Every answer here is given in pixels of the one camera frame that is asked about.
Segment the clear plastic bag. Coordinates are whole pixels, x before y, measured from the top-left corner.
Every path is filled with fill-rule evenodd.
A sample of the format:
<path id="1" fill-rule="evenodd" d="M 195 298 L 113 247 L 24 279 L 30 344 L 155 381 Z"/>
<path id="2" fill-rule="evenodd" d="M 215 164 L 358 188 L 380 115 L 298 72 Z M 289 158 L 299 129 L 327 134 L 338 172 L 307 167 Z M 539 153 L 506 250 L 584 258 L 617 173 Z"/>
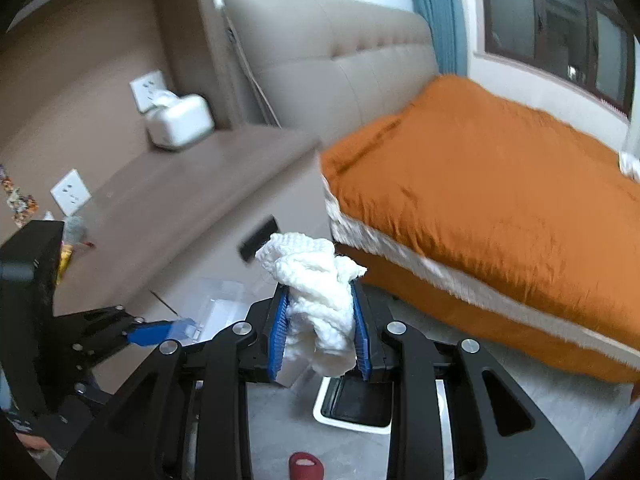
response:
<path id="1" fill-rule="evenodd" d="M 243 321 L 252 296 L 236 281 L 200 278 L 183 295 L 180 320 L 172 336 L 183 346 L 213 339 L 228 326 Z"/>

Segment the white tissue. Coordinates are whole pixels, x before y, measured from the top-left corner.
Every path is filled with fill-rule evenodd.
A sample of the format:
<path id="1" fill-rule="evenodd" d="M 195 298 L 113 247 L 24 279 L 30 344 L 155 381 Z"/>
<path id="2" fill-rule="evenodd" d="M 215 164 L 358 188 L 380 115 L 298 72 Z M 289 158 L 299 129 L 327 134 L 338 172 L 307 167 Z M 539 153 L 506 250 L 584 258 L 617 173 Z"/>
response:
<path id="1" fill-rule="evenodd" d="M 325 238 L 274 233 L 256 259 L 288 286 L 288 338 L 284 362 L 301 360 L 321 376 L 340 377 L 356 365 L 350 283 L 364 266 L 337 255 Z"/>

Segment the yellow snack wrapper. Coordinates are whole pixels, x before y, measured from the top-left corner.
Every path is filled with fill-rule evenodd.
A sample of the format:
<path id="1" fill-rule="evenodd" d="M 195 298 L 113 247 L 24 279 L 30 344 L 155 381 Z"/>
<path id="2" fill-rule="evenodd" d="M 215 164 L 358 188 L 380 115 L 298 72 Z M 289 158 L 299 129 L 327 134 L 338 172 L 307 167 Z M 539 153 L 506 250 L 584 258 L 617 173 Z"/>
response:
<path id="1" fill-rule="evenodd" d="M 64 275 L 70 266 L 74 254 L 74 246 L 63 243 L 61 246 L 60 263 L 58 264 L 58 274 L 56 274 L 56 284 L 61 284 Z"/>

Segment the white black trash bin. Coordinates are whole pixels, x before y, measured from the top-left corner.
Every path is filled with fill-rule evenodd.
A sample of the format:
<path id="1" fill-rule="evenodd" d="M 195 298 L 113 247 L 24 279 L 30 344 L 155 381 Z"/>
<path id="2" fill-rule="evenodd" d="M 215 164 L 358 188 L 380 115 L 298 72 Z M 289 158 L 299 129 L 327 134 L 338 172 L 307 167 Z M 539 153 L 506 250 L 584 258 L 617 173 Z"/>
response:
<path id="1" fill-rule="evenodd" d="M 393 418 L 393 386 L 369 384 L 356 376 L 323 377 L 312 414 L 322 425 L 388 436 Z"/>

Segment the beige bedside cabinet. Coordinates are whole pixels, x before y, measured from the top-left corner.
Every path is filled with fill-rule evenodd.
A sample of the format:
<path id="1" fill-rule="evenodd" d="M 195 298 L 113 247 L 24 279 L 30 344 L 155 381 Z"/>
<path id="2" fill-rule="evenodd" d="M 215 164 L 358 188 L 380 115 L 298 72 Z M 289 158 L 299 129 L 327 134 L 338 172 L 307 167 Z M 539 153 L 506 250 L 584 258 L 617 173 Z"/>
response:
<path id="1" fill-rule="evenodd" d="M 193 316 L 212 281 L 271 296 L 276 283 L 240 247 L 269 219 L 282 232 L 330 237 L 320 148 L 310 133 L 245 126 L 139 156 L 79 211 L 94 246 L 73 258 L 55 313 L 120 304 L 148 320 Z"/>

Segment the red slipper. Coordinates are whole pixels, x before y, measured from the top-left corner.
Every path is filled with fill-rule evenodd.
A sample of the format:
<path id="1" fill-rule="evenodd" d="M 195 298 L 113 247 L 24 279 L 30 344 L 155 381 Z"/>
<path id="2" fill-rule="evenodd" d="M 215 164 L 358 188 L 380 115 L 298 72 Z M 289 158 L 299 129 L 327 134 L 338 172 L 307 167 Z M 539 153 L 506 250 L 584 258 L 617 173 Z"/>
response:
<path id="1" fill-rule="evenodd" d="M 321 460 L 312 454 L 295 452 L 288 459 L 288 478 L 290 480 L 322 480 L 324 466 Z"/>

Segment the orange bed quilt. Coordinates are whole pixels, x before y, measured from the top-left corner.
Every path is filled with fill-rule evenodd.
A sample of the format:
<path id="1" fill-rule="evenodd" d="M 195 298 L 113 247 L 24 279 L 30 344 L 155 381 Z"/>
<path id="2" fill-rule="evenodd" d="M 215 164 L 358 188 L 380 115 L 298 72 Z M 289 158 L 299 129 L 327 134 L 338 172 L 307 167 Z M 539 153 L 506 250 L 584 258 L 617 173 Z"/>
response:
<path id="1" fill-rule="evenodd" d="M 639 187 L 618 155 L 454 75 L 321 156 L 334 240 L 436 320 L 639 380 Z"/>

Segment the beige padded headboard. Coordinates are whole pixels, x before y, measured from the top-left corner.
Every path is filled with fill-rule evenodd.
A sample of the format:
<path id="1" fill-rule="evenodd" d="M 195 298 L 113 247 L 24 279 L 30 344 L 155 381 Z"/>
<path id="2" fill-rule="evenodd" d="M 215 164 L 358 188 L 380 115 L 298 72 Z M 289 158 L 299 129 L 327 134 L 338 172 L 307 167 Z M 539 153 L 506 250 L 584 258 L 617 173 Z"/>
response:
<path id="1" fill-rule="evenodd" d="M 224 0 L 268 124 L 331 145 L 403 110 L 439 73 L 421 15 L 359 0 Z"/>

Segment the white item on bed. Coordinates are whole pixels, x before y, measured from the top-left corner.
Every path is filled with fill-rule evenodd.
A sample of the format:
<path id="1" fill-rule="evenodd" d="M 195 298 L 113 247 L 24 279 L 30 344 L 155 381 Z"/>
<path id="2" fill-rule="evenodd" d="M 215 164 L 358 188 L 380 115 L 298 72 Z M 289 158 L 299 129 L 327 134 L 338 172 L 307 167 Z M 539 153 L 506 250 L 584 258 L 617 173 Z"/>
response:
<path id="1" fill-rule="evenodd" d="M 632 153 L 620 152 L 618 154 L 618 166 L 620 173 L 634 182 L 640 182 L 640 159 Z"/>

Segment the blue curtain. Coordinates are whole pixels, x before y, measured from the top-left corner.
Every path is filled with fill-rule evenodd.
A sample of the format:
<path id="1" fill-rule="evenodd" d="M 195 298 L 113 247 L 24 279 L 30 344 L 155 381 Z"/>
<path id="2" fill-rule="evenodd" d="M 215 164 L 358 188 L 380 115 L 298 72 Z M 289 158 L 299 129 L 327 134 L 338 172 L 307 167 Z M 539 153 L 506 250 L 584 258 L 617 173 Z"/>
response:
<path id="1" fill-rule="evenodd" d="M 468 74 L 468 38 L 462 0 L 412 0 L 430 25 L 436 61 L 443 74 Z"/>

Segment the dark framed window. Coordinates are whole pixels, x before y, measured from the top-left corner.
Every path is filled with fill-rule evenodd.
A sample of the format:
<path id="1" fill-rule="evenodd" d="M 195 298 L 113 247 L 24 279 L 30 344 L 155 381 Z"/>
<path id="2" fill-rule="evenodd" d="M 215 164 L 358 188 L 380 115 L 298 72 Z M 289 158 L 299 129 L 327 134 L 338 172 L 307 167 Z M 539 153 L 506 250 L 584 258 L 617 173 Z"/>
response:
<path id="1" fill-rule="evenodd" d="M 483 0 L 485 50 L 631 113 L 634 34 L 613 0 Z"/>

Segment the colourful wall stickers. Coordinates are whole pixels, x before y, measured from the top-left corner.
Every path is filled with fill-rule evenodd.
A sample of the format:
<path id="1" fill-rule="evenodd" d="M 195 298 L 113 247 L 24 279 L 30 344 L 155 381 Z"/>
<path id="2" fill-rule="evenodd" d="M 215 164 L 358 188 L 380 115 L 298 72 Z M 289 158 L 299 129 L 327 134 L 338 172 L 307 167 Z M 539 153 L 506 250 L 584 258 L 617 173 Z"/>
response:
<path id="1" fill-rule="evenodd" d="M 3 165 L 0 166 L 1 188 L 6 193 L 6 203 L 12 211 L 12 219 L 15 225 L 21 229 L 26 223 L 32 220 L 39 206 L 32 195 L 24 195 L 20 188 L 6 172 Z"/>

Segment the lower white wall socket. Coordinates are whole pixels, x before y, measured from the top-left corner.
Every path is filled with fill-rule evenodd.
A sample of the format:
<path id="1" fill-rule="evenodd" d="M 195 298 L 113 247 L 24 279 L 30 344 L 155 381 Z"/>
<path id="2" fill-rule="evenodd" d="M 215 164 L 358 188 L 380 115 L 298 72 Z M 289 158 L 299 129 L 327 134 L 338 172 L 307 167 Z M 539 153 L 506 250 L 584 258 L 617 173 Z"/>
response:
<path id="1" fill-rule="evenodd" d="M 72 216 L 91 200 L 91 193 L 76 169 L 70 170 L 50 189 L 50 193 L 64 216 Z"/>

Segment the white wall socket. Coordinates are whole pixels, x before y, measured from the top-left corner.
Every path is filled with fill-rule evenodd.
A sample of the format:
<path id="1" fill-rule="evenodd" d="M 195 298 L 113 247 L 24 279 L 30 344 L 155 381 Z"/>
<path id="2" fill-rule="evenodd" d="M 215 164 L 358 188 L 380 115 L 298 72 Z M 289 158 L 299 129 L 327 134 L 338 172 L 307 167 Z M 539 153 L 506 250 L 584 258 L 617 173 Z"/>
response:
<path id="1" fill-rule="evenodd" d="M 50 193 L 64 216 L 72 216 L 91 200 L 91 193 L 76 169 L 70 170 L 50 189 Z"/>
<path id="2" fill-rule="evenodd" d="M 153 107 L 152 97 L 155 92 L 167 89 L 164 74 L 161 70 L 154 70 L 154 72 L 130 81 L 129 87 L 140 114 L 146 113 Z"/>

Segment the upper white wall socket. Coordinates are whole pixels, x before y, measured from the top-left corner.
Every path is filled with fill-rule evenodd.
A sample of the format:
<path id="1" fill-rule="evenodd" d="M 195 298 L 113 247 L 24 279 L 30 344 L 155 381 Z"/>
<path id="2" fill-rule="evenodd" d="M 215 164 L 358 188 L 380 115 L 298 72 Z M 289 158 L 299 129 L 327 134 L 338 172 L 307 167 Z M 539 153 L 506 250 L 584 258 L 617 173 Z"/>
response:
<path id="1" fill-rule="evenodd" d="M 154 72 L 130 81 L 129 87 L 140 114 L 146 113 L 153 107 L 152 97 L 155 92 L 167 89 L 164 74 L 161 70 L 154 70 Z"/>

